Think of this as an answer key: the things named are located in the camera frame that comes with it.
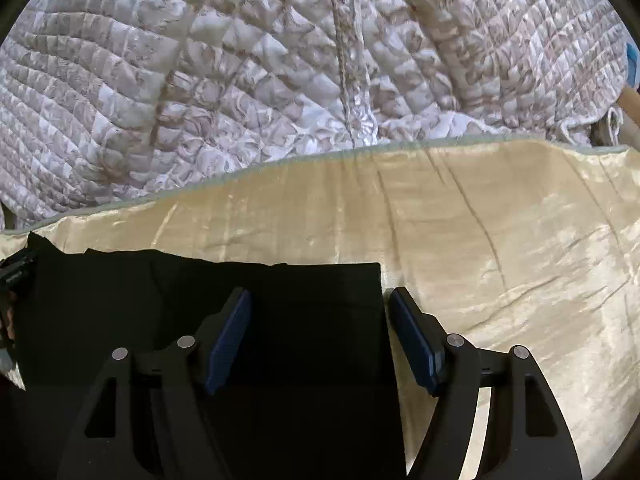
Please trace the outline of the black pants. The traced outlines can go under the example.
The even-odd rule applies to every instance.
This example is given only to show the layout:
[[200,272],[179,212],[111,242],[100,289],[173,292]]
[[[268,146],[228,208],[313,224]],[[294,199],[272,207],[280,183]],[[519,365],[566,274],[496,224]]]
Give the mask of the black pants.
[[66,254],[32,234],[3,261],[21,385],[1,384],[1,474],[58,465],[112,352],[163,350],[231,293],[250,319],[205,425],[219,479],[400,479],[405,450],[376,263],[292,266],[158,252]]

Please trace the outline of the gold satin bed sheet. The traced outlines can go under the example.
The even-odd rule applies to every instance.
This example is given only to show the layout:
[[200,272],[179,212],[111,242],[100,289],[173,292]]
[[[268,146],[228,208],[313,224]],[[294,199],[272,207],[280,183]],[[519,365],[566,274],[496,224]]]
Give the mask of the gold satin bed sheet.
[[1,239],[267,266],[376,263],[401,479],[639,474],[639,155],[542,141],[277,162]]

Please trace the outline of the floral quilted blanket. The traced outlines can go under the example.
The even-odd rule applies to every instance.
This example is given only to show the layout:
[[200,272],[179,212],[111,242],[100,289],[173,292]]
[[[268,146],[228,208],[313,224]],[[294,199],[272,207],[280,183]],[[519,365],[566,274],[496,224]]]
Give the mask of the floral quilted blanket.
[[363,146],[615,133],[610,0],[29,0],[1,44],[1,222]]

